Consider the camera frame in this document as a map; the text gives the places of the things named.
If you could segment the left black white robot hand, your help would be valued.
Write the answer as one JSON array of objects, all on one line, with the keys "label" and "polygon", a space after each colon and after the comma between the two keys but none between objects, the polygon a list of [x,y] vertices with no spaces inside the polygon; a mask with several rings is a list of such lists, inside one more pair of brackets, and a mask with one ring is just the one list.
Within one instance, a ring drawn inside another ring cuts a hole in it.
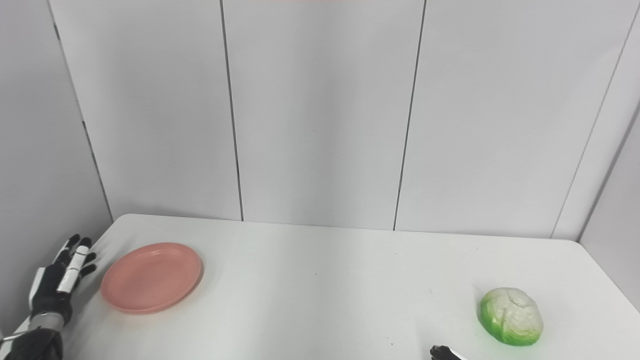
[{"label": "left black white robot hand", "polygon": [[61,327],[73,316],[73,292],[82,279],[96,271],[93,261],[98,257],[91,251],[93,240],[72,235],[58,251],[53,262],[39,272],[39,282],[30,296],[29,320],[37,317],[56,317]]}]

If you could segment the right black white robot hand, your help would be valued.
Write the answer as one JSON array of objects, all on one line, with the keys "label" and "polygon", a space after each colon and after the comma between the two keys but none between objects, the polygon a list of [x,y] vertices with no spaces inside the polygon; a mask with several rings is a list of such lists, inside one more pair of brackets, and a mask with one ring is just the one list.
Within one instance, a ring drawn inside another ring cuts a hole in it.
[{"label": "right black white robot hand", "polygon": [[429,354],[432,360],[467,360],[467,358],[446,345],[432,346]]}]

